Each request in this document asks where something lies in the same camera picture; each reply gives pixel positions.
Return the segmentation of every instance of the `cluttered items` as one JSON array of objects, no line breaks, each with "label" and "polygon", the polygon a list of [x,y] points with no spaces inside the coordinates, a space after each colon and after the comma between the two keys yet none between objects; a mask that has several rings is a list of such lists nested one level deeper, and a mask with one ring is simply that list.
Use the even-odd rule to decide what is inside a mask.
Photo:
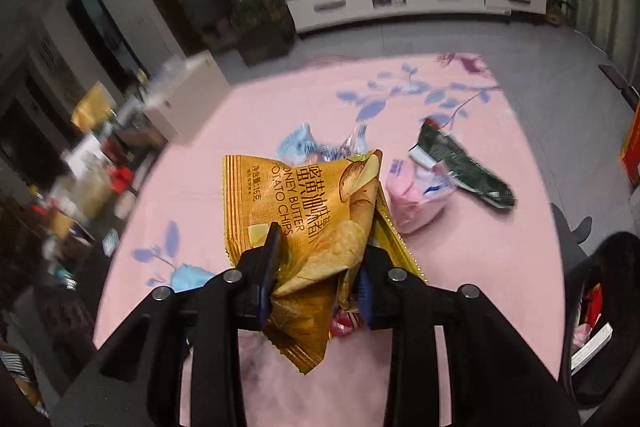
[{"label": "cluttered items", "polygon": [[[282,227],[287,258],[265,333],[302,373],[324,357],[336,299],[350,307],[372,232],[381,160],[380,151],[297,168],[251,156],[224,159],[225,245],[232,263],[263,245],[271,222]],[[407,252],[396,255],[401,266],[419,273]]]},{"label": "cluttered items", "polygon": [[428,169],[444,161],[458,187],[495,208],[508,210],[516,204],[509,185],[469,156],[451,133],[430,119],[424,121],[418,143],[409,151],[409,156]]},{"label": "cluttered items", "polygon": [[[62,153],[67,172],[36,200],[34,210],[44,217],[48,230],[42,255],[49,272],[68,289],[76,288],[74,273],[96,240],[102,241],[92,233],[100,216],[111,209],[117,218],[126,219],[149,162],[166,144],[145,118],[143,107],[139,91],[129,93],[118,108],[107,90],[96,84],[72,115],[72,123],[84,136],[73,150]],[[104,254],[109,257],[113,248],[105,248]]]},{"label": "cluttered items", "polygon": [[[434,140],[442,140],[434,131]],[[386,178],[389,207],[380,182],[382,152],[364,152],[365,134],[361,125],[340,145],[322,144],[303,124],[277,147],[281,161],[241,155],[223,160],[225,246],[232,265],[243,251],[264,244],[271,223],[282,229],[287,253],[264,333],[302,373],[322,361],[329,337],[362,325],[354,315],[354,284],[367,243],[384,248],[394,266],[424,278],[399,232],[415,232],[442,212],[461,183],[456,176],[482,190],[488,186],[487,194],[473,189],[481,197],[504,207],[514,203],[508,186],[462,148],[454,149],[451,169],[440,147],[435,152],[442,157],[429,166],[393,160]],[[423,135],[418,143],[426,143]]]}]

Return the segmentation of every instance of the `blue leaf pattern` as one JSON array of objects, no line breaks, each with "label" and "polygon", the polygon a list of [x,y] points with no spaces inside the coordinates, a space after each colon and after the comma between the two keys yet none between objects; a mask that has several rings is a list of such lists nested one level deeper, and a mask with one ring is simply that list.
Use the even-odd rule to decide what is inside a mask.
[{"label": "blue leaf pattern", "polygon": [[358,95],[353,91],[338,91],[335,96],[343,102],[353,102],[353,100],[357,100],[358,98]]},{"label": "blue leaf pattern", "polygon": [[136,248],[131,256],[139,263],[151,263],[156,254],[150,248]]},{"label": "blue leaf pattern", "polygon": [[175,221],[169,221],[166,226],[166,236],[164,238],[164,251],[172,259],[180,250],[180,230]]},{"label": "blue leaf pattern", "polygon": [[442,102],[438,107],[441,109],[453,109],[460,103],[460,100],[457,98],[448,98],[444,102]]},{"label": "blue leaf pattern", "polygon": [[356,117],[356,122],[361,122],[365,120],[369,120],[374,116],[377,116],[380,111],[385,108],[386,100],[374,100],[373,102],[367,103]]},{"label": "blue leaf pattern", "polygon": [[[446,54],[439,55],[436,59],[436,61],[439,62],[442,67],[447,66],[453,60],[459,60],[462,64],[462,67],[468,74],[482,74],[483,72],[487,71],[486,66],[479,58],[475,56],[458,56],[457,54]],[[432,87],[430,84],[424,82],[423,80],[415,80],[413,78],[413,76],[418,73],[418,68],[414,68],[411,65],[404,63],[401,66],[401,70],[404,74],[407,74],[407,76],[404,76],[404,74],[400,74],[398,76],[397,73],[392,73],[391,71],[380,71],[377,73],[377,78],[395,78],[396,80],[400,80],[402,78],[402,80],[400,80],[400,82],[402,82],[401,84],[389,86],[386,82],[378,83],[375,80],[370,80],[369,82],[367,82],[367,89],[369,90],[366,92],[358,93],[352,90],[344,90],[336,92],[336,96],[339,100],[358,107],[359,111],[356,116],[356,121],[362,122],[370,120],[371,118],[375,118],[377,115],[379,115],[380,112],[386,107],[386,102],[388,100],[393,101],[396,98],[402,96],[415,96],[417,94],[425,94],[426,97],[424,99],[424,103],[426,105],[438,104],[439,108],[447,110],[447,112],[451,112],[450,110],[453,110],[451,114],[437,112],[431,115],[431,118],[433,118],[439,124],[443,126],[451,126],[451,128],[453,128],[454,121],[457,115],[460,115],[460,117],[462,118],[469,118],[468,108],[463,109],[463,107],[466,107],[467,103],[472,102],[475,98],[479,98],[482,103],[489,103],[491,100],[490,92],[493,90],[502,90],[498,86],[485,85],[476,87],[465,84],[464,82],[451,82],[445,86]],[[453,96],[447,96],[447,93],[452,94],[451,91],[468,91],[469,94],[461,93],[462,99],[460,100]],[[177,241],[179,244],[179,233],[177,234]],[[161,260],[162,256],[170,256],[175,254],[174,250],[172,249],[163,251],[158,247],[151,248],[156,249],[155,256]]]},{"label": "blue leaf pattern", "polygon": [[443,112],[435,112],[433,114],[430,114],[427,118],[431,118],[431,120],[436,122],[441,127],[449,123],[450,120],[449,115]]},{"label": "blue leaf pattern", "polygon": [[427,95],[427,98],[424,99],[424,103],[436,103],[436,102],[439,102],[440,100],[444,100],[445,96],[446,96],[445,92],[441,89],[436,91],[431,91]]},{"label": "blue leaf pattern", "polygon": [[409,82],[410,89],[406,92],[407,94],[422,94],[427,92],[431,87],[426,82],[421,82],[420,80],[412,80]]}]

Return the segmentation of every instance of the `potato chips bag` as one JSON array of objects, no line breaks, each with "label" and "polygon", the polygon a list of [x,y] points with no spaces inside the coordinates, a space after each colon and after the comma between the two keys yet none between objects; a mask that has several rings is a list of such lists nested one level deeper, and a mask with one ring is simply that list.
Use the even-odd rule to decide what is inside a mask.
[{"label": "potato chips bag", "polygon": [[[382,193],[381,161],[379,150],[297,168],[252,156],[223,160],[225,246],[231,263],[263,245],[273,221],[282,228],[288,251],[280,261],[264,333],[302,373],[324,358],[336,298],[347,307],[374,210],[386,208],[376,201]],[[398,247],[402,240],[376,215],[382,244]],[[419,274],[406,254],[391,258]]]}]

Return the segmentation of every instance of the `snack wrapper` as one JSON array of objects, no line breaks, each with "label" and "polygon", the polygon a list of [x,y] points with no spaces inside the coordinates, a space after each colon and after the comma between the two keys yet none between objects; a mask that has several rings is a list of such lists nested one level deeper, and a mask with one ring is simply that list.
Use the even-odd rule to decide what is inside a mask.
[{"label": "snack wrapper", "polygon": [[287,165],[298,167],[364,154],[369,150],[364,137],[366,130],[367,126],[360,124],[340,145],[319,144],[309,124],[303,123],[278,145],[276,156]]},{"label": "snack wrapper", "polygon": [[444,162],[427,170],[412,161],[393,160],[386,190],[399,232],[414,232],[444,208],[456,190],[447,171]]},{"label": "snack wrapper", "polygon": [[380,151],[291,168],[251,156],[224,159],[225,244],[236,265],[280,224],[288,250],[271,295],[267,337],[302,373],[324,357],[336,295],[346,306],[369,236]]}]

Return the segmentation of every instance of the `red candy wrapper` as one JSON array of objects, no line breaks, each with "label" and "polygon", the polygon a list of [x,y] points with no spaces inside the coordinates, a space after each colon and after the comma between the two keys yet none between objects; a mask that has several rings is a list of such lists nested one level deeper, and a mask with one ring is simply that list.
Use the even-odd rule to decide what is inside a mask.
[{"label": "red candy wrapper", "polygon": [[334,337],[346,337],[362,325],[362,319],[357,313],[339,311],[334,315],[329,329],[329,340]]},{"label": "red candy wrapper", "polygon": [[636,108],[634,123],[626,136],[620,157],[625,166],[626,174],[636,187],[640,184],[640,105]]}]

